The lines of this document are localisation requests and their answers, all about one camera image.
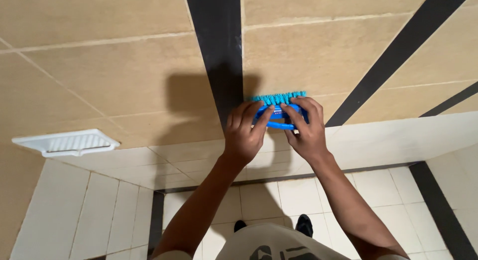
floor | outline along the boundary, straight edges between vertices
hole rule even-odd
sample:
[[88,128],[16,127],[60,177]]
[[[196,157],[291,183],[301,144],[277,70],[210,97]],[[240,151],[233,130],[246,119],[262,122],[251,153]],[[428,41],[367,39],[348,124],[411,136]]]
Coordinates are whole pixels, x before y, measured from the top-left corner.
[[[411,260],[452,260],[407,167],[346,174],[392,232]],[[167,194],[163,228],[192,192]],[[231,187],[194,256],[213,260],[237,220],[294,227],[307,214],[313,238],[352,260],[360,259],[338,225],[317,178]]]

shoe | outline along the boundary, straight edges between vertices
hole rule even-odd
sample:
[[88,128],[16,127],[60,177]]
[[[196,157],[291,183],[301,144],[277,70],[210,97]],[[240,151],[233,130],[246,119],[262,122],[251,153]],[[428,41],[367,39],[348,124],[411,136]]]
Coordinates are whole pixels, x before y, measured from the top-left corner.
[[237,231],[239,231],[240,229],[246,227],[246,223],[244,223],[244,221],[242,220],[239,220],[236,222],[236,224],[234,225],[234,232],[236,233]]
[[314,233],[312,229],[312,222],[307,215],[301,214],[299,216],[299,220],[297,220],[296,230],[308,236],[309,238],[312,237],[312,234]]

person's right hand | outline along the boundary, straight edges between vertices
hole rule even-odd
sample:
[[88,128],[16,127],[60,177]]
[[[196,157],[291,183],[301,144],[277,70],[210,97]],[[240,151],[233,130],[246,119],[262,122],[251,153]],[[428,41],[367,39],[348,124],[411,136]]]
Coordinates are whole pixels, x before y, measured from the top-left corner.
[[289,144],[309,164],[316,160],[325,159],[330,155],[326,147],[326,135],[324,125],[324,111],[322,106],[312,98],[299,96],[291,98],[291,102],[301,106],[307,111],[309,124],[297,113],[294,108],[281,103],[281,108],[290,117],[292,123],[299,130],[295,134],[293,130],[285,130]]

